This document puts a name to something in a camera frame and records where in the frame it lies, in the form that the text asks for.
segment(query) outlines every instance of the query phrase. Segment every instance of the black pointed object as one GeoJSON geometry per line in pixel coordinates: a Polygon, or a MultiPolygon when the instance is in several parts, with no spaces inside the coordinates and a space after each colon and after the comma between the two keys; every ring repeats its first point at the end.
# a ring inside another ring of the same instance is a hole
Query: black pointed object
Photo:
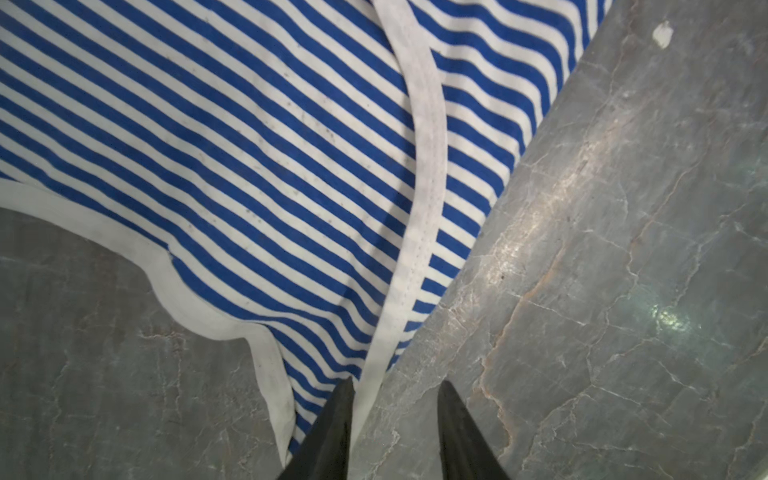
{"type": "Polygon", "coordinates": [[[443,480],[509,480],[448,380],[437,395],[443,480]]]}
{"type": "Polygon", "coordinates": [[[346,480],[354,398],[352,379],[336,385],[296,456],[277,480],[346,480]]]}

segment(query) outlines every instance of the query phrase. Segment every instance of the blue and white striped cloth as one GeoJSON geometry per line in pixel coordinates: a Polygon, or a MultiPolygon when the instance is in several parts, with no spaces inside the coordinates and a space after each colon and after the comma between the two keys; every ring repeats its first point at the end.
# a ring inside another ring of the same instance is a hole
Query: blue and white striped cloth
{"type": "MultiPolygon", "coordinates": [[[[448,164],[390,366],[610,3],[411,0],[442,83],[448,164]]],[[[389,40],[366,0],[0,8],[0,206],[129,258],[162,250],[147,272],[162,263],[182,285],[158,291],[164,303],[266,326],[293,397],[291,452],[334,385],[361,376],[409,224],[418,152],[389,40]]]]}

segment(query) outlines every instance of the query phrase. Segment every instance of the gray marble surface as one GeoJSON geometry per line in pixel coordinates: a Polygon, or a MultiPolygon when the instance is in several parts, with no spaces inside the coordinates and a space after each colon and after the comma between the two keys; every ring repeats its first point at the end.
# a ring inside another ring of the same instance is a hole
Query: gray marble surface
{"type": "MultiPolygon", "coordinates": [[[[441,478],[446,376],[517,479],[756,474],[766,157],[768,2],[616,2],[350,478],[441,478]]],[[[246,343],[175,325],[137,267],[3,210],[0,282],[0,478],[280,471],[246,343]]]]}

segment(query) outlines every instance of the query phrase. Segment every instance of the striped garment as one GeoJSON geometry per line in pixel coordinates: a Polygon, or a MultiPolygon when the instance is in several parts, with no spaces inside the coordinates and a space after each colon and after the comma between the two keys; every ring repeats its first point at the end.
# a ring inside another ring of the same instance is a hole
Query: striped garment
{"type": "Polygon", "coordinates": [[[0,207],[246,338],[284,463],[348,376],[356,438],[610,3],[2,0],[0,207]]]}

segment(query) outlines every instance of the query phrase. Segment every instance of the white spot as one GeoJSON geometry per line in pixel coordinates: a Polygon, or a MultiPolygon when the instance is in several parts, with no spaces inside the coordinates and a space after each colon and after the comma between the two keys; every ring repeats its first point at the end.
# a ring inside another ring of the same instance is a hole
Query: white spot
{"type": "Polygon", "coordinates": [[[666,47],[670,46],[670,41],[672,41],[672,34],[674,33],[674,30],[672,27],[670,27],[670,22],[667,20],[664,20],[659,24],[659,26],[656,27],[654,30],[654,41],[656,42],[656,45],[659,45],[659,47],[664,50],[666,47]]]}

